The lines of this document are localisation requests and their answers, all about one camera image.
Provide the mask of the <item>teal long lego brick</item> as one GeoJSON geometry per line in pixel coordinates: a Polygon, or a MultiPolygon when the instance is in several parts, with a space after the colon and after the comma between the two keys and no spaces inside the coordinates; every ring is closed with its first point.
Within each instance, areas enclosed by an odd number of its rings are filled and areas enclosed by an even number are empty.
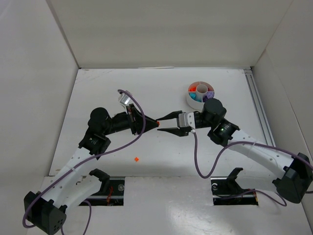
{"type": "Polygon", "coordinates": [[[193,100],[197,100],[197,96],[195,93],[189,93],[189,96],[193,99],[193,100]]]}

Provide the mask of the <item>orange round lego piece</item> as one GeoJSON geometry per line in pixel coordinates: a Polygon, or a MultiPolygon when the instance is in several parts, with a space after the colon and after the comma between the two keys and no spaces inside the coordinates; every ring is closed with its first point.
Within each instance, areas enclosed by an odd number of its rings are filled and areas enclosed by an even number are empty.
{"type": "Polygon", "coordinates": [[[197,89],[198,84],[191,84],[188,88],[189,92],[195,92],[197,89]]]}

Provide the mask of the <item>dark purple lego brick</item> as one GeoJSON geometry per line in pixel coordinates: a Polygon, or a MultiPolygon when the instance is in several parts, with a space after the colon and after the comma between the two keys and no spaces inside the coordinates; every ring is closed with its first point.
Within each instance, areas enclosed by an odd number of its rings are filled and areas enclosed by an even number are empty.
{"type": "Polygon", "coordinates": [[[207,97],[205,96],[202,100],[203,100],[203,103],[205,103],[208,99],[210,99],[211,97],[207,97]]]}

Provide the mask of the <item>lavender square lego plate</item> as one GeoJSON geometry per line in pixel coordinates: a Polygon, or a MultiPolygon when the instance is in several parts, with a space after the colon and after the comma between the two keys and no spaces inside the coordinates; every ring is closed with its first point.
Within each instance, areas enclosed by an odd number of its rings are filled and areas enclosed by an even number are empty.
{"type": "Polygon", "coordinates": [[[215,95],[215,92],[214,92],[214,91],[208,91],[208,92],[206,93],[206,97],[207,97],[208,99],[213,98],[214,95],[215,95]]]}

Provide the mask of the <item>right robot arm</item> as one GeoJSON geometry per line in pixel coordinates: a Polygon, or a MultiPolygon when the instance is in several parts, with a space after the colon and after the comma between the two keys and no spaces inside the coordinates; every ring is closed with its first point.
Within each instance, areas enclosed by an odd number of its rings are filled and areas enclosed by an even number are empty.
{"type": "Polygon", "coordinates": [[[217,158],[227,149],[248,157],[276,176],[272,184],[279,196],[289,202],[300,203],[313,182],[313,166],[309,158],[302,153],[296,155],[257,141],[228,121],[225,115],[226,108],[222,103],[211,98],[204,103],[200,112],[174,111],[162,117],[161,120],[177,121],[175,128],[163,128],[162,131],[185,137],[189,133],[196,135],[196,129],[209,128],[208,137],[223,147],[217,158]]]}

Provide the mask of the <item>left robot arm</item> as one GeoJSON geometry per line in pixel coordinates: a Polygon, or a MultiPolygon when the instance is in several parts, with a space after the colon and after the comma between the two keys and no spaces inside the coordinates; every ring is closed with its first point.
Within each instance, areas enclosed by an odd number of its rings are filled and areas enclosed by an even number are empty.
{"type": "Polygon", "coordinates": [[[74,154],[46,189],[37,193],[30,191],[25,196],[22,218],[25,228],[37,227],[47,235],[56,234],[62,229],[70,208],[108,188],[109,175],[95,168],[99,158],[131,146],[144,133],[158,128],[159,120],[146,116],[140,107],[128,104],[125,108],[124,112],[113,117],[101,107],[91,112],[87,131],[77,149],[78,152],[86,150],[88,154],[74,154]],[[111,144],[108,136],[125,130],[130,130],[136,138],[108,151],[111,144]]]}

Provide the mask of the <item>white round divided container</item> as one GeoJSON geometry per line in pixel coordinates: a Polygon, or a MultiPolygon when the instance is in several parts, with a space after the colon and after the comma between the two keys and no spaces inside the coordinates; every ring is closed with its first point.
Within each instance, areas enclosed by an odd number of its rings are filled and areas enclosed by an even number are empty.
{"type": "MultiPolygon", "coordinates": [[[[197,82],[194,82],[192,84],[198,84],[197,86],[197,89],[195,92],[192,92],[192,93],[195,93],[197,98],[200,98],[201,100],[206,96],[206,93],[208,91],[214,91],[214,88],[206,83],[206,82],[203,82],[203,81],[197,81],[197,82]]],[[[203,109],[203,106],[204,106],[204,103],[203,103],[203,100],[202,102],[197,102],[195,100],[193,100],[190,96],[189,96],[189,91],[187,90],[187,94],[186,94],[186,102],[187,104],[194,110],[196,111],[201,111],[203,109]]]]}

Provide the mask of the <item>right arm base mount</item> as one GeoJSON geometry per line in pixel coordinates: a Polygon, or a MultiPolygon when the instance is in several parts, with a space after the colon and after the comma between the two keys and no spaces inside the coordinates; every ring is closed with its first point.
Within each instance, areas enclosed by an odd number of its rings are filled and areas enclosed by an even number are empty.
{"type": "Polygon", "coordinates": [[[242,167],[237,167],[228,176],[217,176],[210,179],[214,206],[259,205],[255,192],[239,196],[250,190],[241,188],[236,182],[238,174],[242,170],[242,167]]]}

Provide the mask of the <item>aluminium rail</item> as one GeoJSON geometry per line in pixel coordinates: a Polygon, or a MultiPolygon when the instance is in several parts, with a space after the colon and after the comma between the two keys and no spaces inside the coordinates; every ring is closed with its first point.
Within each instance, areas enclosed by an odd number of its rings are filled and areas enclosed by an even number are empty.
{"type": "Polygon", "coordinates": [[[256,83],[255,83],[255,79],[252,73],[251,69],[245,69],[244,70],[244,75],[246,77],[246,81],[253,99],[253,103],[254,103],[254,107],[257,113],[257,117],[263,132],[263,136],[265,138],[265,142],[267,145],[270,146],[276,146],[270,126],[269,126],[269,122],[266,116],[266,112],[264,110],[262,101],[261,101],[261,97],[259,95],[256,83]]]}

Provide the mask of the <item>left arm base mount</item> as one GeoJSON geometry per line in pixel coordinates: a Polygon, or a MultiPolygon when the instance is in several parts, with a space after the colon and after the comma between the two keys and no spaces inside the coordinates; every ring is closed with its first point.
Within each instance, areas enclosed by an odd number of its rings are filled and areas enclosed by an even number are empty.
{"type": "Polygon", "coordinates": [[[92,170],[89,176],[95,177],[97,183],[101,182],[97,192],[85,199],[92,206],[124,205],[125,177],[111,177],[97,168],[92,170]]]}

